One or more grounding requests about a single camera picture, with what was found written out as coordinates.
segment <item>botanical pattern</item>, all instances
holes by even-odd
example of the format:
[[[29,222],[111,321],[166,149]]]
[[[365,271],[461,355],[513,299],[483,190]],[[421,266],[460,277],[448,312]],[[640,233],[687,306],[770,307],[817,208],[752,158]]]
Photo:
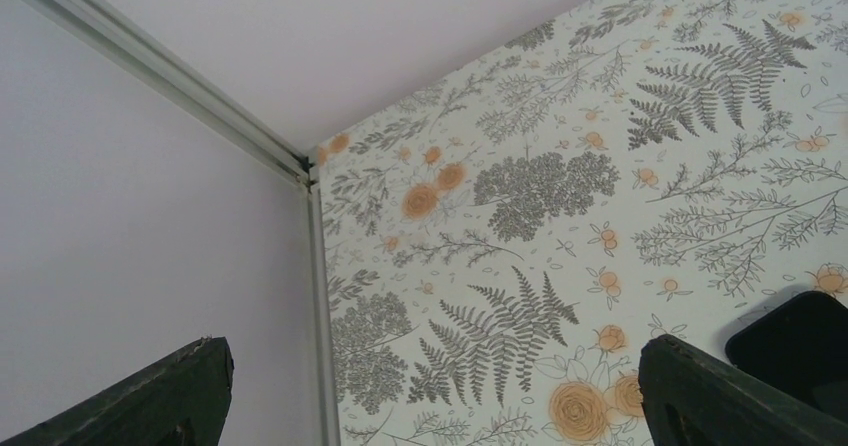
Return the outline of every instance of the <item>botanical pattern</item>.
[[[590,0],[329,138],[343,444],[651,444],[639,351],[848,301],[848,0]]]

